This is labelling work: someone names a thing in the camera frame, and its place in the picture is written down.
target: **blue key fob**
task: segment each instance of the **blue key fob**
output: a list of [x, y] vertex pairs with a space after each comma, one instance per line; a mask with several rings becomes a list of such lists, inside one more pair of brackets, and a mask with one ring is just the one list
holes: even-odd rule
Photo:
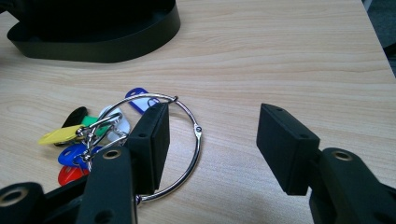
[[[126, 93], [125, 98], [128, 98], [130, 96], [133, 95], [138, 95], [138, 94], [142, 94], [142, 93], [149, 93], [148, 91], [146, 91], [143, 88], [134, 88], [130, 91], [128, 91], [128, 93]], [[156, 98], [152, 98], [152, 97], [143, 97], [143, 98], [139, 98], [139, 99], [135, 99], [132, 100], [129, 103], [129, 105], [131, 105], [135, 110], [137, 110], [137, 112], [139, 112], [141, 115], [143, 115], [145, 113], [145, 111], [151, 107], [152, 105], [155, 105], [157, 103], [159, 103], [160, 101]]]
[[[95, 147], [92, 153], [96, 153], [102, 147]], [[84, 144], [75, 144], [67, 147], [58, 157], [58, 162], [65, 166], [77, 166], [88, 169], [87, 164], [82, 161], [81, 155], [87, 148]]]

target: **yellow key fob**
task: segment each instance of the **yellow key fob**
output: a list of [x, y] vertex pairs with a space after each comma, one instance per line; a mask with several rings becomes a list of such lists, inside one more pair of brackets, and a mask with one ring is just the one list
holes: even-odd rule
[[76, 130], [81, 127], [84, 127], [84, 125], [79, 124], [46, 133], [37, 143], [39, 145], [46, 145], [71, 141], [77, 137]]

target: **black object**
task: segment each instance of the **black object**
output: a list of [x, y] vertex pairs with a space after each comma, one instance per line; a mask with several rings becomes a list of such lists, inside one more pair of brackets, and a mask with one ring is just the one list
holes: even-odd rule
[[8, 39], [31, 58], [128, 61], [158, 49], [180, 27], [175, 0], [2, 1], [20, 21]]
[[387, 47], [384, 48], [385, 55], [387, 55], [388, 58], [395, 56], [396, 54], [396, 43], [393, 43]]
[[132, 136], [126, 147], [98, 152], [88, 176], [47, 194], [36, 183], [1, 189], [0, 223], [137, 223], [136, 194], [153, 193], [161, 181], [168, 104], [148, 109]]
[[283, 108], [262, 104], [257, 147], [288, 195], [312, 189], [315, 223], [396, 223], [396, 189], [381, 184], [364, 162], [319, 139]]
[[85, 116], [88, 115], [88, 109], [85, 106], [81, 106], [75, 110], [67, 117], [62, 128], [71, 127], [74, 125], [79, 125], [84, 120]]

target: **wooden table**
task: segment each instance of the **wooden table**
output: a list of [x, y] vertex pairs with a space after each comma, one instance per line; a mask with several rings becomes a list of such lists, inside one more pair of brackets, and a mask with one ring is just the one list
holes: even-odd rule
[[[0, 15], [0, 188], [59, 187], [60, 148], [40, 146], [71, 111], [97, 115], [134, 87], [178, 95], [204, 129], [199, 165], [172, 195], [138, 208], [140, 223], [309, 223], [309, 197], [287, 196], [256, 147], [261, 103], [287, 109], [320, 148], [358, 154], [396, 187], [396, 85], [361, 0], [177, 2], [178, 34], [124, 63], [25, 58]], [[138, 115], [128, 106], [132, 125]], [[163, 186], [191, 159], [187, 117], [171, 107]]]

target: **metal ring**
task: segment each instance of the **metal ring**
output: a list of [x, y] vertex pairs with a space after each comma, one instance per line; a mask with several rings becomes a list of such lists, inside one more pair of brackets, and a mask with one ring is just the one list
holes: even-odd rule
[[[142, 93], [142, 94], [138, 94], [138, 95], [133, 95], [133, 96], [127, 97], [127, 98], [117, 102], [113, 106], [111, 106], [108, 110], [106, 110], [99, 117], [98, 120], [105, 118], [111, 111], [113, 111], [114, 109], [120, 107], [121, 105], [123, 105], [127, 102], [130, 102], [132, 100], [136, 100], [139, 98], [147, 98], [147, 97], [167, 100], [169, 102], [169, 104], [172, 104], [172, 103], [177, 104], [181, 109], [183, 109], [186, 112], [186, 114], [189, 116], [189, 118], [192, 122], [192, 125], [193, 125], [193, 131], [195, 134], [195, 150], [194, 150], [194, 155], [191, 159], [189, 167], [175, 183], [173, 183], [166, 189], [162, 189], [162, 190], [160, 190], [154, 194], [151, 194], [151, 195], [147, 195], [147, 196], [137, 195], [136, 198], [140, 199], [140, 200], [137, 200], [137, 203], [140, 203], [140, 202], [146, 203], [149, 201], [160, 199], [160, 198], [170, 194], [171, 192], [176, 190], [178, 187], [180, 187], [189, 178], [189, 176], [191, 175], [192, 171], [194, 170], [196, 164], [198, 163], [199, 155], [201, 152], [201, 143], [202, 143], [202, 127], [197, 123], [194, 115], [190, 112], [190, 110], [178, 100], [177, 96], [172, 97], [172, 96], [163, 95], [163, 94], [159, 94], [159, 93]], [[91, 133], [95, 133], [96, 128], [97, 127], [93, 127], [91, 129]]]

